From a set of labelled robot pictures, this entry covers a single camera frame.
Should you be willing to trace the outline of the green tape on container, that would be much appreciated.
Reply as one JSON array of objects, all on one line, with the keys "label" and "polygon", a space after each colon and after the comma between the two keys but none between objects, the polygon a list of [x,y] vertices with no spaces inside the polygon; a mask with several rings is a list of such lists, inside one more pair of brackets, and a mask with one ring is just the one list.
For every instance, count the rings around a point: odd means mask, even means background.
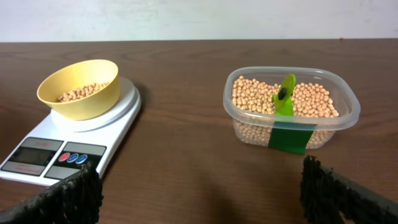
[{"label": "green tape on container", "polygon": [[268,147],[292,154],[304,155],[316,124],[276,121],[272,127]]}]

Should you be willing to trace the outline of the green plastic measuring scoop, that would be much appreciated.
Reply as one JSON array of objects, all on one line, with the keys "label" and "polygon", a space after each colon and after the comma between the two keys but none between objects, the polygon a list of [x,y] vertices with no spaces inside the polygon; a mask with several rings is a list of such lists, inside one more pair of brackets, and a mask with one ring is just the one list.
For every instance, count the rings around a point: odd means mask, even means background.
[{"label": "green plastic measuring scoop", "polygon": [[277,94],[273,95],[272,97],[276,115],[294,115],[294,106],[291,97],[294,93],[295,86],[296,77],[291,73],[285,78]]}]

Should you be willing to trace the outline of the clear container of soybeans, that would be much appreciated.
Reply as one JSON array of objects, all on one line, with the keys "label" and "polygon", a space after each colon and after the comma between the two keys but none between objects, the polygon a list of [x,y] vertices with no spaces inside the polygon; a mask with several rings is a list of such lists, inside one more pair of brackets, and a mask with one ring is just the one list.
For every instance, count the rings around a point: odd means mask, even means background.
[{"label": "clear container of soybeans", "polygon": [[[293,116],[275,114],[272,100],[289,74],[296,77]],[[244,67],[233,71],[224,87],[223,106],[242,142],[268,147],[276,121],[316,124],[306,149],[318,149],[339,130],[358,122],[361,106],[338,75],[317,68]]]}]

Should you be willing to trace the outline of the yellow plastic bowl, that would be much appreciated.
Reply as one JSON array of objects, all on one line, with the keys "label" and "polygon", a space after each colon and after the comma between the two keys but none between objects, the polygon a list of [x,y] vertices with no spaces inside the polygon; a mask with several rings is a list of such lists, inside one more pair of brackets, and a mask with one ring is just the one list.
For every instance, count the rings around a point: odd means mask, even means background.
[{"label": "yellow plastic bowl", "polygon": [[[104,83],[99,92],[76,101],[57,103],[57,98],[70,90]],[[38,99],[54,111],[71,120],[95,118],[110,110],[119,100],[119,68],[103,59],[86,60],[62,68],[47,77],[37,89]]]}]

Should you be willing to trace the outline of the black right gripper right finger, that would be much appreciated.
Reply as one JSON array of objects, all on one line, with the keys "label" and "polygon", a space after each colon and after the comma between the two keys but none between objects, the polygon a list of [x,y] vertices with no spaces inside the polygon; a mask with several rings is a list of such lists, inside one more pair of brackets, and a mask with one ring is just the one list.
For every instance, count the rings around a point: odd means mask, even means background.
[{"label": "black right gripper right finger", "polygon": [[397,203],[321,165],[303,160],[300,203],[309,223],[397,224]]}]

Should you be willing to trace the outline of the white digital kitchen scale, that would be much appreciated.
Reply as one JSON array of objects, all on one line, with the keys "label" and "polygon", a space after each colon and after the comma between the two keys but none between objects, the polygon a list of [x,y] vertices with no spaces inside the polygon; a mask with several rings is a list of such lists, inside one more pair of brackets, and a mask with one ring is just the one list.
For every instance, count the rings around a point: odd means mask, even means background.
[{"label": "white digital kitchen scale", "polygon": [[138,89],[120,79],[118,102],[106,113],[73,121],[52,110],[1,164],[1,178],[50,186],[92,164],[102,176],[141,108]]}]

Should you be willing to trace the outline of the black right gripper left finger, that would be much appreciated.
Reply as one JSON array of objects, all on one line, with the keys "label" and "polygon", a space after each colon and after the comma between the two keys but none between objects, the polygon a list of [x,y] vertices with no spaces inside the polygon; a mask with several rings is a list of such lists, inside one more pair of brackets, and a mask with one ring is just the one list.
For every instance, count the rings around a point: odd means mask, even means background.
[{"label": "black right gripper left finger", "polygon": [[103,201],[103,183],[92,162],[7,210],[1,223],[98,223]]}]

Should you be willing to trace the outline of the soybeans in yellow bowl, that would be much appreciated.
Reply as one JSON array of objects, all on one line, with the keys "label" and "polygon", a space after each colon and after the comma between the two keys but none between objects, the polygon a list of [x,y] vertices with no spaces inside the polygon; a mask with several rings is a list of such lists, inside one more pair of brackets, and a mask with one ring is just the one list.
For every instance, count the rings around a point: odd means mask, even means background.
[{"label": "soybeans in yellow bowl", "polygon": [[87,96],[90,96],[96,92],[99,92],[107,85],[108,85],[108,82],[92,83],[90,85],[85,85],[83,87],[79,87],[77,89],[70,90],[68,92],[63,93],[61,96],[59,96],[57,98],[57,103],[76,101],[76,100],[80,100],[82,98],[86,98]]}]

